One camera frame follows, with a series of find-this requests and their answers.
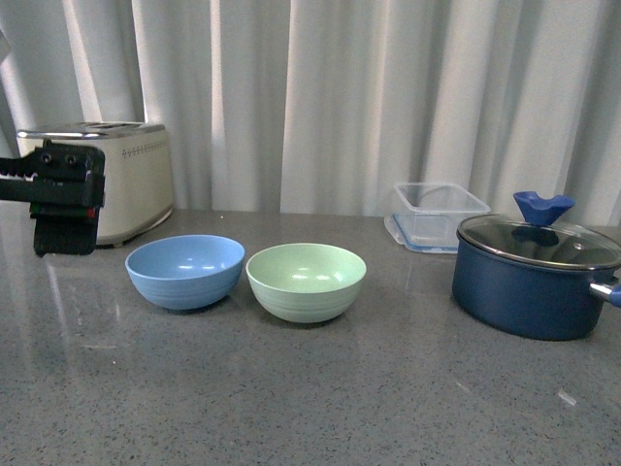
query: silver pot handle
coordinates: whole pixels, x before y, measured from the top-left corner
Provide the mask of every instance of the silver pot handle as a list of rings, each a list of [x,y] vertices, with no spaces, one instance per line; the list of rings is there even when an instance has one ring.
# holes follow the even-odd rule
[[[619,281],[614,283],[591,283],[589,292],[600,299],[610,303],[612,306],[621,308],[621,284]]]

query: toaster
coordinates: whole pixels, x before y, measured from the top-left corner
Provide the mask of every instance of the toaster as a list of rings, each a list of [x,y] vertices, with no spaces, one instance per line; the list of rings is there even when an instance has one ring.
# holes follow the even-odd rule
[[[106,197],[98,246],[121,246],[164,221],[173,210],[168,135],[163,124],[81,122],[17,131],[19,154],[43,141],[94,146],[106,155]]]

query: glass lid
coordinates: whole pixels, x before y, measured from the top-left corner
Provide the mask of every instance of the glass lid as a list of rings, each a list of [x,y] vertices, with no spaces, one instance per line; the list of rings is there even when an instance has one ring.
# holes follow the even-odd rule
[[[475,216],[462,221],[457,231],[477,248],[542,267],[602,270],[621,266],[621,247],[614,241],[561,221],[534,226],[507,216]]]

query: white curtain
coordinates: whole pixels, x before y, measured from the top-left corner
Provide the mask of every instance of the white curtain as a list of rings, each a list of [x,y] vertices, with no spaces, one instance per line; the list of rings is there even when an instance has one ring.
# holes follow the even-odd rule
[[[0,148],[163,123],[180,208],[380,216],[452,182],[621,221],[620,2],[3,0],[0,29]]]

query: blue lid handle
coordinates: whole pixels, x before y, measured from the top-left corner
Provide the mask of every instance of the blue lid handle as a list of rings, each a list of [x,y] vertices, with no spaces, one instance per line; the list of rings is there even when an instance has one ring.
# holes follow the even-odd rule
[[[575,204],[571,197],[558,195],[552,199],[543,199],[534,191],[516,192],[513,199],[524,219],[534,226],[551,225]]]

